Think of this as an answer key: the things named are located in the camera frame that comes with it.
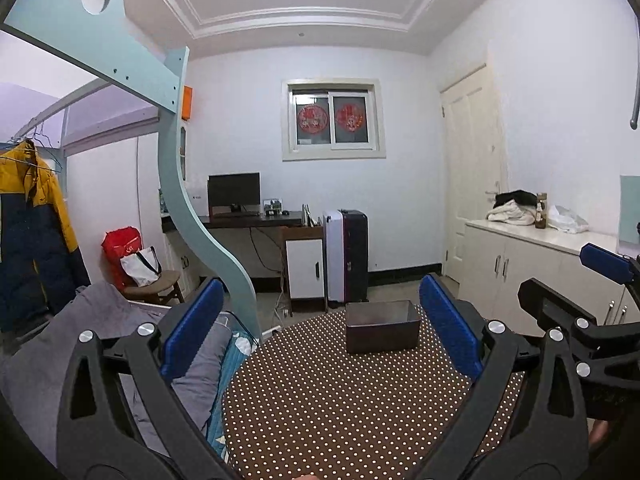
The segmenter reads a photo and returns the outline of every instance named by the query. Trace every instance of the red circular decoration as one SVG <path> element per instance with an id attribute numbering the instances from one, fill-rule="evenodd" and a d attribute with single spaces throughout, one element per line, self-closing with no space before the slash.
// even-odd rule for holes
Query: red circular decoration
<path id="1" fill-rule="evenodd" d="M 319 134 L 329 122 L 329 115 L 318 105 L 307 105 L 298 112 L 298 126 L 308 134 Z"/>
<path id="2" fill-rule="evenodd" d="M 358 105 L 346 104 L 338 110 L 335 118 L 340 126 L 353 133 L 364 124 L 365 114 Z"/>

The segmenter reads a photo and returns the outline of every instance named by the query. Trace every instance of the wooden chair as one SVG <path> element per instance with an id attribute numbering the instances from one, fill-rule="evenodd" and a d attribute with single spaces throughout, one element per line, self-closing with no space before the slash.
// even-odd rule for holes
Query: wooden chair
<path id="1" fill-rule="evenodd" d="M 184 303 L 182 292 L 178 280 L 180 272 L 178 270 L 163 270 L 160 276 L 151 285 L 145 286 L 127 286 L 123 289 L 122 295 L 131 301 L 143 301 L 145 303 L 153 303 L 166 305 L 173 298 L 180 303 Z M 161 292 L 169 290 L 166 296 L 160 296 Z"/>

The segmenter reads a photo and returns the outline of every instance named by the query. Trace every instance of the round table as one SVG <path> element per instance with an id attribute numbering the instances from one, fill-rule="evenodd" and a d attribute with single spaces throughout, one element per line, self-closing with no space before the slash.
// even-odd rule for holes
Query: round table
<path id="1" fill-rule="evenodd" d="M 417 348 L 347 354 L 344 311 L 270 338 L 223 399 L 229 463 L 248 479 L 401 479 L 428 452 L 471 382 L 424 311 Z M 478 454 L 500 441 L 522 381 L 513 374 Z"/>

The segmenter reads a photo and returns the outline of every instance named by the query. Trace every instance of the chair seat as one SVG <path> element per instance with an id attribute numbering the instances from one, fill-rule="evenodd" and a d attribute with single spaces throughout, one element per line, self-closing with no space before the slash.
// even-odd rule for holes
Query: chair seat
<path id="1" fill-rule="evenodd" d="M 163 270 L 160 276 L 150 285 L 145 286 L 127 286 L 123 289 L 122 295 L 129 298 L 145 298 L 154 296 L 163 290 L 172 288 L 180 279 L 178 270 Z"/>

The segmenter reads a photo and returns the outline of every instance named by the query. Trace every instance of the black desktop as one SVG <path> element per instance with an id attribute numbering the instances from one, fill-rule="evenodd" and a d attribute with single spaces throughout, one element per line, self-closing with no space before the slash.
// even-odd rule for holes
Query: black desktop
<path id="1" fill-rule="evenodd" d="M 209 175 L 207 182 L 209 215 L 214 207 L 229 207 L 230 212 L 215 216 L 255 216 L 257 211 L 243 210 L 244 206 L 260 205 L 260 173 Z"/>

